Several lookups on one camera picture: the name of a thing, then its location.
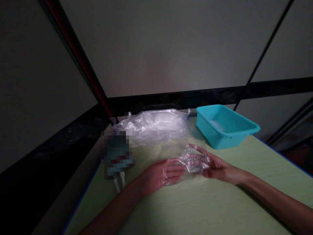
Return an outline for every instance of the hand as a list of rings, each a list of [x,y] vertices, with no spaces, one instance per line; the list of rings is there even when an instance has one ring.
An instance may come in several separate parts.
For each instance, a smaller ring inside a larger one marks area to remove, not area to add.
[[[247,178],[248,172],[227,163],[197,145],[189,144],[189,146],[203,155],[209,155],[210,157],[210,168],[203,172],[204,177],[218,179],[232,184],[241,184]]]
[[[148,196],[164,185],[174,184],[185,174],[185,165],[174,165],[176,159],[166,159],[154,162],[146,168],[137,178],[141,197]]]

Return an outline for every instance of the green tabletop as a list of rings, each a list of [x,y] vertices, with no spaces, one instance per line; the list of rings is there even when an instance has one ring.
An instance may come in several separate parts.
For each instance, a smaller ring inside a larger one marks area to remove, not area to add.
[[[194,130],[187,141],[313,207],[313,180],[254,136],[239,146],[215,150]],[[130,182],[155,160],[168,157],[163,146],[133,149],[136,164],[126,171]],[[71,218],[65,234],[77,234],[117,195],[114,182],[104,179],[100,164]],[[289,234],[290,232],[253,196],[241,188],[202,176],[186,176],[144,198],[120,230],[120,234]]]

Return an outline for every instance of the white cord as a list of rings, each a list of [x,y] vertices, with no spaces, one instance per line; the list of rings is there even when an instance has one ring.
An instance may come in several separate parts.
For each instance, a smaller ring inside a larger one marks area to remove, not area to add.
[[[115,183],[117,193],[120,193],[121,190],[120,190],[120,186],[118,186],[117,178],[114,178],[114,183]]]
[[[122,179],[122,183],[123,183],[123,188],[125,187],[125,172],[121,172],[120,173],[120,175],[121,175],[121,179]]]

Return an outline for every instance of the plastic tub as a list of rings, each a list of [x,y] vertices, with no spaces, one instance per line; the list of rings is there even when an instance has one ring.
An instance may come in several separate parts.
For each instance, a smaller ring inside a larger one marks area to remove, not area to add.
[[[220,105],[198,107],[197,127],[214,149],[239,145],[260,126],[235,111]]]

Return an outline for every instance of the forearm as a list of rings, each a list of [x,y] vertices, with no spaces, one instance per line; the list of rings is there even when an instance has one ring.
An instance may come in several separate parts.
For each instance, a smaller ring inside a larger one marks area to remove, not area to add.
[[[139,186],[134,180],[80,234],[117,234],[140,200]]]
[[[298,234],[313,234],[313,209],[289,197],[258,177],[246,173],[242,184]]]

